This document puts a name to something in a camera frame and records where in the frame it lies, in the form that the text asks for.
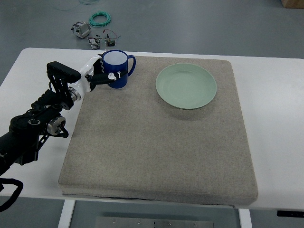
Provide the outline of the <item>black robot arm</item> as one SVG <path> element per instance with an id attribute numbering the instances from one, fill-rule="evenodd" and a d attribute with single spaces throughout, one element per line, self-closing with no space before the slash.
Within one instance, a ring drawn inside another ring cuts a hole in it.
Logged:
<path id="1" fill-rule="evenodd" d="M 47 64 L 49 89 L 36 100 L 31 109 L 11 119 L 9 131 L 0 138 L 0 172 L 4 174 L 12 164 L 24 165 L 38 159 L 38 152 L 50 136 L 68 137 L 62 110 L 74 105 L 68 84 L 81 79 L 81 74 L 59 62 Z"/>

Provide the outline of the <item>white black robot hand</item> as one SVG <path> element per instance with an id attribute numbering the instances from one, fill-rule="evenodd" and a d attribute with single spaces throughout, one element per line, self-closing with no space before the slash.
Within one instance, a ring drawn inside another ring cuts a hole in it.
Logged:
<path id="1" fill-rule="evenodd" d="M 75 83 L 69 83 L 68 89 L 73 99 L 81 100 L 87 92 L 91 92 L 97 85 L 108 84 L 110 80 L 104 72 L 102 55 L 98 54 L 80 70 L 81 78 Z"/>

